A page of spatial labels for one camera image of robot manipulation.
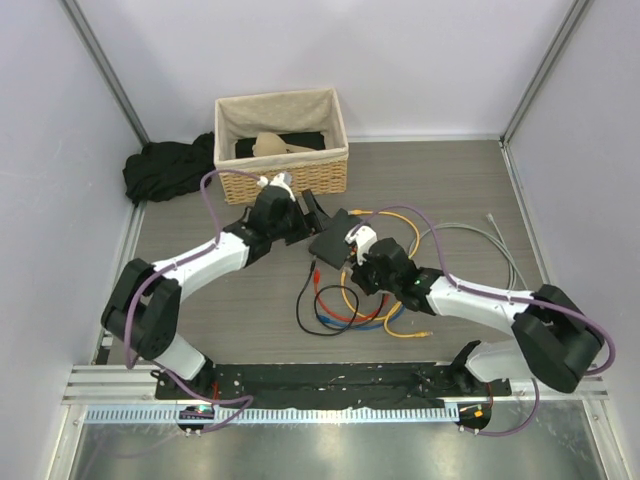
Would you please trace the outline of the black network switch box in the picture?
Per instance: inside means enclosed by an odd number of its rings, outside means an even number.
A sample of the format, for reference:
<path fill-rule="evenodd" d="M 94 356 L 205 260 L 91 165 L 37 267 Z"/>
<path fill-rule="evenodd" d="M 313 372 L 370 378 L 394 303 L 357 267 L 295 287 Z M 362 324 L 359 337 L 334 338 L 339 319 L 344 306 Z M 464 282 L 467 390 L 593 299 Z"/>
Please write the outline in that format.
<path fill-rule="evenodd" d="M 327 228 L 314 237 L 308 252 L 334 269 L 341 269 L 351 250 L 345 238 L 360 222 L 359 216 L 351 215 L 344 209 L 338 210 Z"/>

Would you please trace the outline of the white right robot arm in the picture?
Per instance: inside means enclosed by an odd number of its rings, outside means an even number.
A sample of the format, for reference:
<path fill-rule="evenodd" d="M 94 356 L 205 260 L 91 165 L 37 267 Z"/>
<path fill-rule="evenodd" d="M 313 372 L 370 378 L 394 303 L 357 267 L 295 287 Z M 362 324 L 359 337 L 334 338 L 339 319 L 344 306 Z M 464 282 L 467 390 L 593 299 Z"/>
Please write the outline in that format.
<path fill-rule="evenodd" d="M 478 343 L 451 371 L 457 391 L 472 395 L 487 382 L 530 376 L 572 393 L 604 345 L 564 292 L 551 285 L 508 291 L 464 282 L 433 268 L 417 267 L 392 238 L 355 240 L 352 280 L 368 294 L 392 294 L 407 309 L 488 326 L 511 342 Z"/>

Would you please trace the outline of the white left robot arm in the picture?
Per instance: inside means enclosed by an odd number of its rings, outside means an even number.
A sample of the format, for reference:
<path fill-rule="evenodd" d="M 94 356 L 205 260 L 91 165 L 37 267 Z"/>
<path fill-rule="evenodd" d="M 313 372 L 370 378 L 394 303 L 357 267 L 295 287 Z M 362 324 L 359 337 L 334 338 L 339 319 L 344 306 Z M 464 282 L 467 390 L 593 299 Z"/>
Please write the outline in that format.
<path fill-rule="evenodd" d="M 155 264 L 129 261 L 104 308 L 102 326 L 131 352 L 178 377 L 187 396 L 205 397 L 214 383 L 213 362 L 177 333 L 181 303 L 213 280 L 255 263 L 274 242 L 291 245 L 328 228 L 331 217 L 314 194 L 305 190 L 302 199 L 306 210 L 287 188 L 268 185 L 211 241 Z"/>

